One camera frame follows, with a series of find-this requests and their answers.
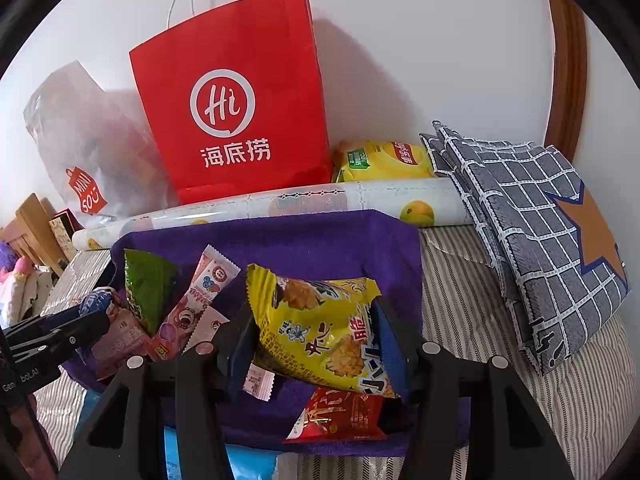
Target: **miniso bag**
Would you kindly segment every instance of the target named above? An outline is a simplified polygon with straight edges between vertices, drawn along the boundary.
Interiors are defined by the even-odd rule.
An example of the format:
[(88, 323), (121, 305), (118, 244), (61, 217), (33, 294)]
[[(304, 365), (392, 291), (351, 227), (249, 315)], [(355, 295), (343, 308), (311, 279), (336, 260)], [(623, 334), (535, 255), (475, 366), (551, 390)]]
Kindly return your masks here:
[(177, 205), (151, 134), (79, 62), (49, 75), (23, 115), (53, 185), (84, 227)]
[(308, 0), (237, 0), (129, 55), (183, 204), (330, 182)]

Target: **folded gray plaid fabric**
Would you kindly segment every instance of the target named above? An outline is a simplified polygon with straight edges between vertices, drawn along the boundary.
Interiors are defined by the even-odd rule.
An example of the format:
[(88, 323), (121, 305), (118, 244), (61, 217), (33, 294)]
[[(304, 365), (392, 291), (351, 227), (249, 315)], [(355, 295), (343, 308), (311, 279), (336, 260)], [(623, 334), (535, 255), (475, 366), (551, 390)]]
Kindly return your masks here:
[(589, 191), (555, 147), (422, 134), (495, 269), (520, 349), (546, 374), (574, 354), (628, 293), (618, 248)]

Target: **star with blue outline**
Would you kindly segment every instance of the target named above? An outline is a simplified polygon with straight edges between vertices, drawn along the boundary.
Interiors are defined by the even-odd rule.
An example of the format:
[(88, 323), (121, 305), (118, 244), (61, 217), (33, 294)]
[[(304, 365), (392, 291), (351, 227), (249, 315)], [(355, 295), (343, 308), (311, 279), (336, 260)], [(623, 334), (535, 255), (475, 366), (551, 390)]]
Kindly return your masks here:
[(591, 193), (584, 187), (584, 182), (580, 181), (580, 192), (576, 200), (545, 194), (576, 228), (581, 274), (585, 275), (600, 264), (606, 264), (622, 280), (625, 290), (628, 290), (616, 241)]

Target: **snack package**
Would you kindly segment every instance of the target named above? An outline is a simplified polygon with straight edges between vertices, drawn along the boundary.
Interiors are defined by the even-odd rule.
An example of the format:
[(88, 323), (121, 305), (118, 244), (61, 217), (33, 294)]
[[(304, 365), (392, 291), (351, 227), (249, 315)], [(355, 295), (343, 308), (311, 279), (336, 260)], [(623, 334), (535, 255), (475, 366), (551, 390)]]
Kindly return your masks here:
[(405, 142), (343, 142), (334, 153), (334, 182), (434, 177), (422, 146)]
[(384, 440), (380, 396), (316, 388), (284, 441), (293, 443)]
[(260, 329), (257, 365), (317, 386), (396, 396), (370, 326), (375, 281), (304, 282), (251, 264), (246, 286)]
[(122, 306), (116, 291), (110, 287), (95, 289), (78, 305), (81, 316), (100, 310), (109, 316), (109, 331), (90, 349), (78, 349), (78, 354), (95, 371), (99, 381), (115, 375), (133, 355), (147, 355), (146, 349), (151, 343), (138, 320)]
[(240, 269), (211, 246), (200, 257), (189, 290), (160, 325), (152, 340), (153, 359), (171, 359), (187, 344), (204, 309)]
[[(203, 341), (211, 341), (220, 328), (220, 325), (227, 321), (229, 320), (215, 308), (208, 306), (202, 313), (184, 351), (186, 352)], [(242, 389), (256, 399), (269, 400), (271, 398), (274, 379), (275, 375), (273, 372), (264, 370), (251, 363)]]
[(171, 294), (178, 267), (145, 251), (124, 249), (124, 284), (131, 313), (149, 335), (158, 330), (162, 307)]

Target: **green snack package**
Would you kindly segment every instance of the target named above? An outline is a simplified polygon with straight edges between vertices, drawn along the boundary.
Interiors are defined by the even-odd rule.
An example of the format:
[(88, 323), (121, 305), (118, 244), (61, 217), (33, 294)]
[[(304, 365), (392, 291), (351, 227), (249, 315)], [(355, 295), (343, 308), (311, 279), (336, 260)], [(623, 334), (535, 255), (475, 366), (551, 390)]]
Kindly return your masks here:
[(178, 267), (145, 251), (124, 249), (124, 283), (132, 314), (153, 336), (162, 322), (162, 307), (169, 298)]

